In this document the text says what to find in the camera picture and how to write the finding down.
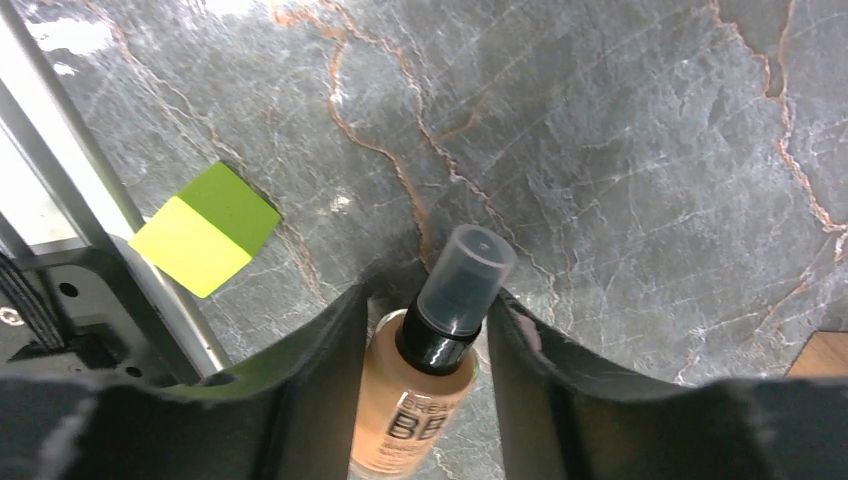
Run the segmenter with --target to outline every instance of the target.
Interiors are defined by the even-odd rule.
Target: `black cable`
[[[67,343],[57,326],[56,317],[44,299],[24,277],[12,260],[0,252],[0,293],[18,311],[21,319],[32,330],[38,343],[47,351],[62,350]]]

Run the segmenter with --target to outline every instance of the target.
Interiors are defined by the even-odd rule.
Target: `wooden surface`
[[[848,332],[814,333],[786,376],[848,376]]]

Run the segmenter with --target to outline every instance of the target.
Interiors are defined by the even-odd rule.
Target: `green sticky note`
[[[219,162],[168,200],[129,244],[204,298],[259,253],[279,221],[274,208]]]

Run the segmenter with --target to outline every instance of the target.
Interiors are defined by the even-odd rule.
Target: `foundation bottle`
[[[493,232],[458,227],[415,300],[383,318],[365,354],[354,472],[404,478],[427,456],[471,389],[471,344],[515,260]]]

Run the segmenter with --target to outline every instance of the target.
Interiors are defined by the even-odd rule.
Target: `screw hole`
[[[70,283],[60,283],[59,291],[71,298],[79,295],[79,290],[77,290],[77,287],[71,285]]]
[[[11,327],[20,327],[24,320],[14,308],[0,307],[0,320]]]

